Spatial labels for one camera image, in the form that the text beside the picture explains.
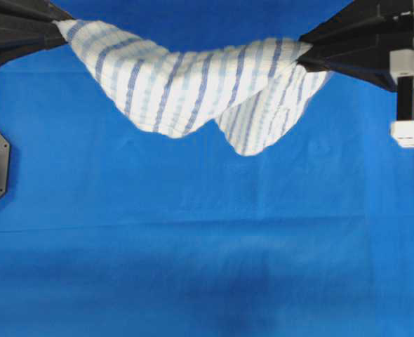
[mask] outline fabric fold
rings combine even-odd
[[[55,24],[140,130],[181,138],[214,119],[243,156],[260,153],[288,132],[327,77],[297,65],[311,46],[290,39],[171,53],[104,22]]]

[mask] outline towel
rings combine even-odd
[[[265,39],[201,53],[171,53],[101,21],[55,22],[117,108],[140,130],[181,138],[215,120],[243,156],[292,129],[327,72],[296,60],[312,46]]]

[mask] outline blue fabric background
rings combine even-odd
[[[308,32],[343,0],[56,0],[172,50]],[[0,336],[414,336],[414,150],[339,74],[257,157],[139,132],[68,46],[0,69]]]

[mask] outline striped towel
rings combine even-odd
[[[55,24],[139,129],[180,138],[214,119],[243,156],[260,153],[287,133],[327,77],[297,65],[311,46],[290,39],[170,53],[100,21]]]

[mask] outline white block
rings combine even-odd
[[[391,124],[391,136],[400,146],[414,148],[414,121],[395,121]]]

